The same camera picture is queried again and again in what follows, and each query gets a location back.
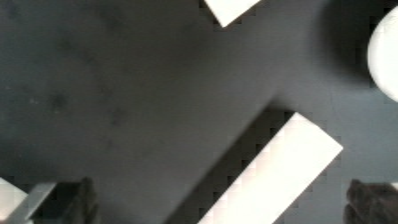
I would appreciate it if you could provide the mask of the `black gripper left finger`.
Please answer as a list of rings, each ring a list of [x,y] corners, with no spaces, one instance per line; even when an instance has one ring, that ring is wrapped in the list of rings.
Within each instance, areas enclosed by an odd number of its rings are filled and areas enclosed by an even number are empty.
[[[30,216],[34,224],[100,224],[100,204],[91,178],[59,182]]]

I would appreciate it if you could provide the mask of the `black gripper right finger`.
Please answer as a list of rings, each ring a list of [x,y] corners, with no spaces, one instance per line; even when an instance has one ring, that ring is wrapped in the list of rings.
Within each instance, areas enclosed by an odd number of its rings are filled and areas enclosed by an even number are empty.
[[[398,224],[398,183],[350,182],[343,224]]]

